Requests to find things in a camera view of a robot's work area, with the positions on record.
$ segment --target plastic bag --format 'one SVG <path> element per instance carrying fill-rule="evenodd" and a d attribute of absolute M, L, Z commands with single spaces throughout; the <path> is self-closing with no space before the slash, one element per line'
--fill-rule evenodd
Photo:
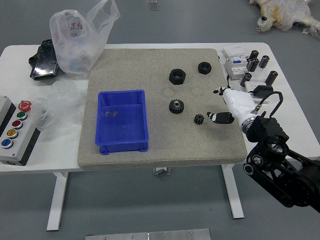
<path fill-rule="evenodd" d="M 83 119 L 78 107 L 86 103 L 86 94 L 70 80 L 59 80 L 51 86 L 47 98 L 32 101 L 30 115 L 39 131 L 69 127 Z"/>
<path fill-rule="evenodd" d="M 308 7 L 310 0 L 250 0 L 250 4 L 258 4 L 261 7 L 261 16 L 257 22 L 259 32 L 266 32 L 271 27 L 282 31 L 289 30 L 294 23 L 301 23 L 308 28 L 303 33 L 311 33 L 320 39 L 320 21 L 311 16 Z"/>
<path fill-rule="evenodd" d="M 86 15 L 70 9 L 55 13 L 49 26 L 59 67 L 67 74 L 87 77 L 119 17 L 114 0 L 101 0 Z"/>

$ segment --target black cylinder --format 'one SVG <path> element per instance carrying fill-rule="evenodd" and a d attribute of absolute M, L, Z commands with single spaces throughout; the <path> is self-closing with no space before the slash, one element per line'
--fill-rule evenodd
<path fill-rule="evenodd" d="M 258 55 L 259 55 L 259 52 L 257 50 L 252 50 L 249 56 L 249 59 L 256 59 Z"/>
<path fill-rule="evenodd" d="M 260 61 L 260 63 L 259 63 L 259 68 L 264 69 L 264 68 L 267 66 L 269 60 L 270 60 L 269 56 L 264 55 L 264 56 L 261 58 L 261 61 Z"/>
<path fill-rule="evenodd" d="M 277 76 L 278 76 L 278 73 L 276 71 L 271 71 L 265 80 L 265 84 L 267 86 L 271 86 L 276 80 Z"/>
<path fill-rule="evenodd" d="M 241 82 L 240 82 L 240 86 L 241 86 L 241 87 L 244 87 L 244 86 L 245 86 L 245 82 L 246 82 L 246 81 L 250 81 L 251 78 L 252 78 L 252 75 L 251 75 L 250 73 L 246 72 L 246 73 L 244 74 Z"/>
<path fill-rule="evenodd" d="M 248 58 L 246 61 L 248 62 L 248 64 L 246 65 L 246 69 L 250 71 L 253 61 L 250 58 Z"/>
<path fill-rule="evenodd" d="M 254 72 L 256 68 L 258 67 L 259 59 L 258 58 L 252 58 L 252 66 L 250 67 L 249 72 Z"/>

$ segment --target table leg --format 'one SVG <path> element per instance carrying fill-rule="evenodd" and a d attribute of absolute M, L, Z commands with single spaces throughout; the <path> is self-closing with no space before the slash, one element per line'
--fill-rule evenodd
<path fill-rule="evenodd" d="M 242 210 L 234 172 L 232 171 L 233 166 L 234 164 L 222 164 L 221 168 L 223 172 L 226 191 L 229 197 L 232 216 L 234 219 L 243 219 L 245 216 Z"/>
<path fill-rule="evenodd" d="M 56 176 L 55 188 L 52 198 L 51 210 L 48 220 L 47 231 L 57 231 L 60 227 L 62 207 L 64 204 L 68 172 L 54 172 Z"/>

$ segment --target robotic arm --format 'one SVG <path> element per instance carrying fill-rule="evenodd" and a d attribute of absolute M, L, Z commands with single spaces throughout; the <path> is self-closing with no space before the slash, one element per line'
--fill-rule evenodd
<path fill-rule="evenodd" d="M 311 206 L 320 213 L 320 161 L 290 150 L 286 144 L 289 137 L 272 117 L 283 101 L 281 92 L 270 94 L 278 94 L 280 101 L 269 118 L 265 117 L 266 112 L 258 115 L 258 110 L 270 95 L 256 105 L 248 92 L 220 87 L 214 93 L 223 96 L 230 113 L 225 117 L 224 112 L 208 112 L 210 119 L 228 124 L 233 122 L 233 117 L 236 118 L 247 139 L 257 143 L 246 158 L 244 172 L 285 207 Z M 286 156 L 300 162 L 301 168 L 296 169 Z"/>

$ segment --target black hex nut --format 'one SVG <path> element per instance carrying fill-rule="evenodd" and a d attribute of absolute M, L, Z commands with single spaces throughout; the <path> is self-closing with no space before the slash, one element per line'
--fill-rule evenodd
<path fill-rule="evenodd" d="M 186 73 L 181 69 L 173 69 L 170 72 L 169 80 L 174 85 L 181 85 L 186 79 Z"/>
<path fill-rule="evenodd" d="M 210 65 L 210 63 L 205 62 L 205 61 L 199 63 L 199 65 L 198 65 L 198 71 L 199 71 L 199 73 L 205 74 L 205 75 L 208 74 L 208 73 L 210 73 L 210 72 L 211 72 L 211 65 Z"/>

